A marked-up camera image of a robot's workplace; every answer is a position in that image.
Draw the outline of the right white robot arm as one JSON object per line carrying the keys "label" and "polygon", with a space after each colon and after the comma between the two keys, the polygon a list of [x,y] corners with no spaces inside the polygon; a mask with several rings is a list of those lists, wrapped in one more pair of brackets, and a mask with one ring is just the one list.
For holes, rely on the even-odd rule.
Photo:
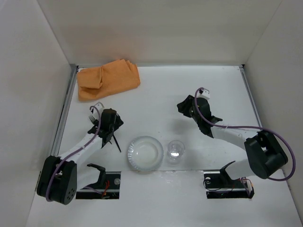
{"label": "right white robot arm", "polygon": [[222,119],[212,115],[207,99],[202,96],[189,95],[177,104],[177,108],[179,113],[192,118],[204,135],[224,140],[246,153],[245,160],[238,163],[232,161],[220,169],[226,183],[252,175],[272,180],[272,174],[288,162],[286,153],[272,131],[255,126],[218,125]]}

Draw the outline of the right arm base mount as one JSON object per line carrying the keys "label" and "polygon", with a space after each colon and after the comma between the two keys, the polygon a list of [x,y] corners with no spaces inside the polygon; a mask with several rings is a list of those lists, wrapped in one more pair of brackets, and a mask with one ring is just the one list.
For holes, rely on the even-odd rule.
{"label": "right arm base mount", "polygon": [[255,194],[251,180],[246,177],[232,180],[219,170],[203,173],[203,186],[208,199],[252,199]]}

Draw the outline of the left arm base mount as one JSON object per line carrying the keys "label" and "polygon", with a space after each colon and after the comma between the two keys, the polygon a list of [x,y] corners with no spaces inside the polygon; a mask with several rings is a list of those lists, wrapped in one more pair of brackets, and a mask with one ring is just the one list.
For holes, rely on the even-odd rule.
{"label": "left arm base mount", "polygon": [[118,200],[121,172],[106,172],[103,183],[95,183],[77,191],[77,200]]}

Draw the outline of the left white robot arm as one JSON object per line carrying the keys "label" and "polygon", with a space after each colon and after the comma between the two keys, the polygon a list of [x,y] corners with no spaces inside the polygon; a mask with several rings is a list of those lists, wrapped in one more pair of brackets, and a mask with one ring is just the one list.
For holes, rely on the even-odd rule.
{"label": "left white robot arm", "polygon": [[115,131],[124,122],[111,108],[91,106],[90,109],[98,117],[92,120],[93,126],[85,137],[69,151],[60,156],[49,156],[44,162],[36,193],[48,202],[67,205],[81,189],[92,190],[104,197],[112,183],[104,167],[87,160],[115,139]]}

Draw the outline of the orange cloth napkin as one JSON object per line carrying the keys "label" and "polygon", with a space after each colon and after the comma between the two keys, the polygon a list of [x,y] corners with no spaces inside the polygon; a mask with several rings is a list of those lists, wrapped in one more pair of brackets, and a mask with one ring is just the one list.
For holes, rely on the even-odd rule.
{"label": "orange cloth napkin", "polygon": [[77,74],[79,101],[94,101],[140,86],[135,64],[124,59],[100,67],[82,69]]}

